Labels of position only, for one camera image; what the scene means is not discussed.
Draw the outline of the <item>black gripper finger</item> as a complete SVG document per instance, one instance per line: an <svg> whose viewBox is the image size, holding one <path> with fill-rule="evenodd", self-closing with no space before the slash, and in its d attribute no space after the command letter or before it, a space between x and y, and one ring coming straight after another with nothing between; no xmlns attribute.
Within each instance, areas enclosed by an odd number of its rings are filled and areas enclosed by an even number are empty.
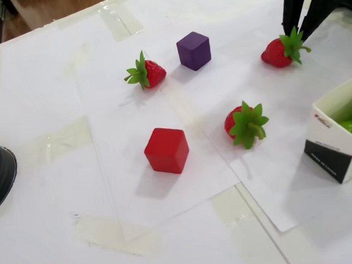
<svg viewBox="0 0 352 264"><path fill-rule="evenodd" d="M304 0L283 0L283 22L282 26L284 29L284 34L289 36L293 27L298 29L298 23L300 20L301 9L304 3ZM312 34L316 29L316 10L315 2L311 0L310 7L306 14L306 17L303 19L300 30L303 32L303 35Z"/></svg>
<svg viewBox="0 0 352 264"><path fill-rule="evenodd" d="M322 24L326 17L338 5L339 0L311 0L308 12L303 19L300 31L303 32L303 41Z"/></svg>

